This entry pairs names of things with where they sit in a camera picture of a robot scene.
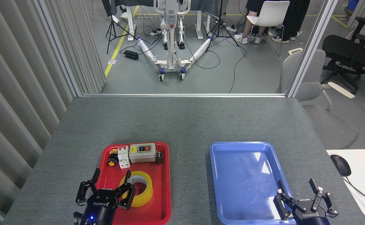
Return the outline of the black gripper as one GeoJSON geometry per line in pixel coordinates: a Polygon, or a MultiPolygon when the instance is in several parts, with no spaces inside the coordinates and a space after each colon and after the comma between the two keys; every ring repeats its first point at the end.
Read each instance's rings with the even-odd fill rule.
{"type": "Polygon", "coordinates": [[[81,225],[111,225],[117,207],[131,208],[136,192],[131,183],[131,171],[127,171],[124,183],[114,191],[105,188],[97,190],[95,184],[100,173],[100,168],[96,168],[92,179],[80,183],[75,202],[79,206],[87,203],[83,217],[80,219],[81,225]],[[87,200],[88,188],[91,188],[93,194],[87,200]]]}
{"type": "Polygon", "coordinates": [[[317,185],[315,179],[311,178],[309,184],[315,194],[310,206],[311,211],[306,211],[307,208],[304,204],[290,197],[285,192],[281,180],[277,182],[279,190],[273,200],[276,209],[282,220],[286,220],[292,214],[284,205],[287,205],[291,210],[295,209],[295,221],[297,225],[329,225],[330,222],[328,221],[327,216],[335,218],[339,214],[335,200],[330,192],[324,191],[317,185]],[[321,200],[324,200],[327,210],[319,207],[321,200]]]}

